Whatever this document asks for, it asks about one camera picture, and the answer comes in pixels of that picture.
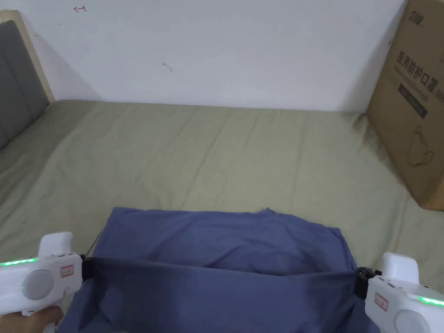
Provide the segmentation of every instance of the wooden bed frame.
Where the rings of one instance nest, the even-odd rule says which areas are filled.
[[[34,64],[34,67],[37,71],[40,82],[42,83],[43,89],[45,90],[45,94],[48,97],[49,103],[54,102],[54,95],[52,94],[51,88],[49,87],[48,80],[46,79],[45,73],[43,72],[39,58],[37,57],[34,46],[32,45],[31,38],[29,37],[28,31],[20,15],[20,12],[17,10],[2,10],[0,11],[0,20],[2,22],[12,20],[16,23],[25,43],[25,46],[28,50],[28,53],[31,57],[32,63]]]

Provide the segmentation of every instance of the cardboard box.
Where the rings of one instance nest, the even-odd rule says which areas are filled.
[[[410,0],[367,114],[418,204],[444,210],[444,2]]]

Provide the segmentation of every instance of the red writing on wall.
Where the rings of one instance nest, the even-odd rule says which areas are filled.
[[[83,5],[82,8],[77,8],[77,6],[74,7],[74,10],[75,10],[76,13],[78,13],[78,11],[81,10],[81,9],[83,9],[84,11],[86,11],[86,9],[85,9],[85,5]]]

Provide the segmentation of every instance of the bed sheet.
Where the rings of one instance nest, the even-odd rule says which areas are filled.
[[[413,256],[444,291],[444,215],[421,209],[365,115],[62,101],[0,152],[0,260],[71,231],[87,252],[115,206],[256,212],[341,229],[360,266]]]

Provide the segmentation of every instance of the white wall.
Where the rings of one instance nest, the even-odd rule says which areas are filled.
[[[403,2],[0,0],[0,9],[22,13],[56,99],[363,111]]]

